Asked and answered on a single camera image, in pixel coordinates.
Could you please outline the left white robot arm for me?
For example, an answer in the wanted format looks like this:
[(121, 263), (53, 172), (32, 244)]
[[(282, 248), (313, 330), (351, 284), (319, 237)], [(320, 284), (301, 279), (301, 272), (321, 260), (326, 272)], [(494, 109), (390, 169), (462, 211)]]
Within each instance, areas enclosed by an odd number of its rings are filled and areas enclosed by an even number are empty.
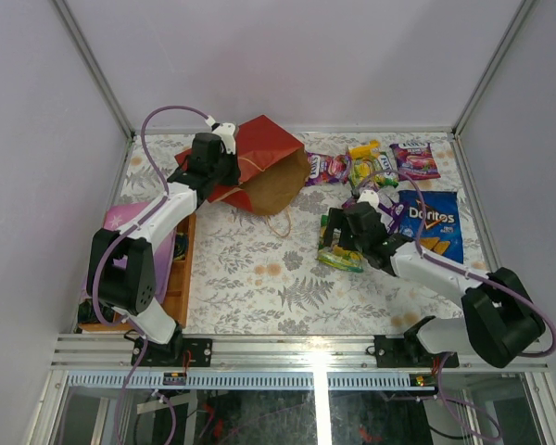
[(102, 228), (93, 237), (86, 292), (94, 309), (108, 306), (131, 322), (153, 342), (152, 354), (164, 365), (183, 358), (184, 343), (177, 338), (178, 323), (155, 298), (154, 254), (217, 185), (237, 185), (239, 177), (234, 126), (198, 133), (185, 164), (163, 179), (164, 190), (153, 202), (119, 228)]

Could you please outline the yellow green candy bag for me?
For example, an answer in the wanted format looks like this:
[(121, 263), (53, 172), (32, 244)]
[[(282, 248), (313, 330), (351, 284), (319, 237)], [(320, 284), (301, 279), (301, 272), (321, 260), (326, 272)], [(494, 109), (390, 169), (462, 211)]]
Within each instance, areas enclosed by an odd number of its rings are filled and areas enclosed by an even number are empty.
[(325, 233), (328, 225), (328, 216), (321, 217), (321, 229), (318, 245), (317, 260), (330, 265), (338, 270), (362, 273), (362, 256), (357, 251), (346, 250), (339, 246), (341, 230), (335, 228), (330, 244), (325, 242)]

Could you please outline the blue silver chips bag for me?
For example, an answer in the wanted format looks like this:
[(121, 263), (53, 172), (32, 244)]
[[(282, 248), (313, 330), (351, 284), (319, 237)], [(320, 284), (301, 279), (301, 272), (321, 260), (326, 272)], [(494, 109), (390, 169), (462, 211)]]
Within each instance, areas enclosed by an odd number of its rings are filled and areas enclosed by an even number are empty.
[[(403, 190), (399, 200), (409, 205), (398, 230), (414, 238), (422, 221), (421, 202), (416, 191)], [(456, 192), (423, 191), (426, 209), (421, 234), (423, 247), (449, 260), (463, 263), (463, 240)]]

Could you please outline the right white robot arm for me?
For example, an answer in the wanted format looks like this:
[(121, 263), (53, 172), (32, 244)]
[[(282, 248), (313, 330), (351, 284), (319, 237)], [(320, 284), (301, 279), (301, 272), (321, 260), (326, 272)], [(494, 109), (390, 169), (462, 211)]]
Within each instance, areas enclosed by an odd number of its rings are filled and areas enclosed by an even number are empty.
[(415, 282), (461, 307), (460, 319), (426, 316), (395, 339), (392, 349), (413, 365), (425, 365), (446, 353), (473, 353), (503, 368), (529, 355), (529, 347), (546, 331), (516, 273), (507, 268), (479, 273), (418, 247), (406, 235), (391, 235), (367, 202), (331, 208), (322, 239), (329, 247), (360, 255), (376, 270)]

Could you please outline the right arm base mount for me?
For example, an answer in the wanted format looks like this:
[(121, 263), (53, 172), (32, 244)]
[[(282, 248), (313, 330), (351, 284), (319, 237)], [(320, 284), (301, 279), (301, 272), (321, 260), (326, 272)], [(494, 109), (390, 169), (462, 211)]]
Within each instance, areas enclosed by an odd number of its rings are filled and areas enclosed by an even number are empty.
[(447, 354), (428, 352), (417, 339), (400, 336), (374, 336), (373, 346), (379, 368), (433, 369)]

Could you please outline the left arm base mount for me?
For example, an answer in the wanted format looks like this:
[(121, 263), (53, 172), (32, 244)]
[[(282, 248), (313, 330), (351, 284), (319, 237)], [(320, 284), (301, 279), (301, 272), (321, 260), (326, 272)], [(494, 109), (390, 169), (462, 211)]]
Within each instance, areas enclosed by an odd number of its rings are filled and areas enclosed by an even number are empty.
[(183, 337), (167, 345), (149, 342), (141, 367), (208, 368), (211, 365), (211, 338)]

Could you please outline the yellow snack bag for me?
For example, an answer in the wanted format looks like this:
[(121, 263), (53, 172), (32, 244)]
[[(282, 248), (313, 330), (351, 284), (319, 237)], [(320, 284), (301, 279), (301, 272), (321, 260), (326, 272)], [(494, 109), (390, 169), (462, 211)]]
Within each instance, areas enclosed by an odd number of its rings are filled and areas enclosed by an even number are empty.
[(368, 144), (361, 146), (349, 147), (347, 149), (348, 156), (355, 159), (376, 159), (379, 155), (381, 144), (377, 140), (372, 140)]

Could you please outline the red paper bag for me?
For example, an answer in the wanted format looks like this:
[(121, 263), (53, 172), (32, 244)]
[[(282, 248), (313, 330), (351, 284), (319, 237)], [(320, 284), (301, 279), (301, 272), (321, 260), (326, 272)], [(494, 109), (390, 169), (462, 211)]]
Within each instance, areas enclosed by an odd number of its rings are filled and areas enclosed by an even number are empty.
[(269, 218), (288, 208), (310, 176), (304, 144), (265, 115), (239, 126), (236, 151), (239, 184), (217, 185), (207, 202)]

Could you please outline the purple candy bag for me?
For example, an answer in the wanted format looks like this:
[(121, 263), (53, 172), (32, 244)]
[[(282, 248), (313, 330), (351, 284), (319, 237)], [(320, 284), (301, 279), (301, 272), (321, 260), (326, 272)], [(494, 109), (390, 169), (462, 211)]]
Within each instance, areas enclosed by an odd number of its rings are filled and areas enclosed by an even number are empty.
[(384, 224), (387, 233), (389, 235), (394, 234), (400, 227), (402, 217), (409, 205), (389, 197), (376, 185), (373, 184), (362, 187), (357, 195), (353, 194), (343, 203), (342, 208), (347, 209), (357, 204), (357, 198), (359, 197), (361, 190), (365, 188), (371, 188), (378, 192), (380, 205), (377, 213), (380, 215), (381, 222)]
[(398, 171), (414, 181), (438, 179), (440, 173), (430, 143), (398, 143), (389, 146), (395, 157)]
[(319, 153), (307, 153), (310, 174), (305, 186), (319, 184), (344, 184), (348, 180), (351, 159), (348, 155), (329, 156)]

